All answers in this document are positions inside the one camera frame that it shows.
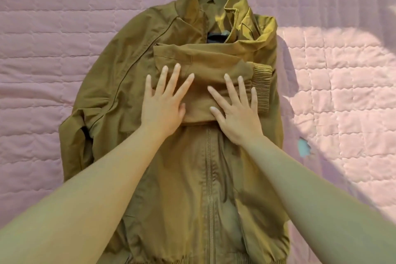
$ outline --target person's right arm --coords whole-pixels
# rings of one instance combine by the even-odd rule
[[[318,177],[266,138],[252,89],[249,106],[243,80],[240,97],[225,76],[232,105],[208,90],[225,111],[211,108],[222,131],[240,145],[270,180],[291,221],[323,264],[396,263],[396,226],[379,213]]]

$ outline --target bare skin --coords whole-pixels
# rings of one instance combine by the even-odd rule
[[[163,141],[180,126],[190,75],[173,94],[176,65],[154,95],[147,77],[141,126],[124,142],[0,230],[0,263],[94,264]]]
[[[224,110],[211,112],[221,130],[243,147],[268,177],[290,219],[323,264],[396,262],[396,226],[368,206],[323,180],[266,138],[252,88],[249,105],[242,78],[239,96],[225,75],[232,104],[215,89],[209,92]]]

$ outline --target brown jacket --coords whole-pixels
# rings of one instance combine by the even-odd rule
[[[279,147],[276,21],[247,0],[176,0],[130,20],[99,56],[59,128],[65,180],[111,151],[141,123],[144,82],[161,68],[195,73],[181,127],[144,173],[99,263],[283,264],[288,216],[266,177],[221,132],[207,86],[228,98],[224,74],[248,97],[255,86],[263,133]],[[224,43],[208,33],[230,31]]]

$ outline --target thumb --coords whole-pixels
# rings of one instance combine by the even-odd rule
[[[222,115],[222,113],[220,112],[220,110],[216,107],[210,107],[210,111],[213,114],[213,116],[216,118],[220,127],[222,128],[225,125],[225,118]]]
[[[183,103],[183,104],[181,104],[179,106],[179,118],[180,118],[180,120],[183,120],[183,117],[184,117],[185,113],[186,113],[186,104]]]

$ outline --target bedspread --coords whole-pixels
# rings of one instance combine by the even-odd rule
[[[62,184],[57,129],[107,42],[169,1],[0,0],[0,227]],[[280,26],[284,149],[396,221],[396,0],[248,1]],[[319,263],[290,232],[290,264]]]

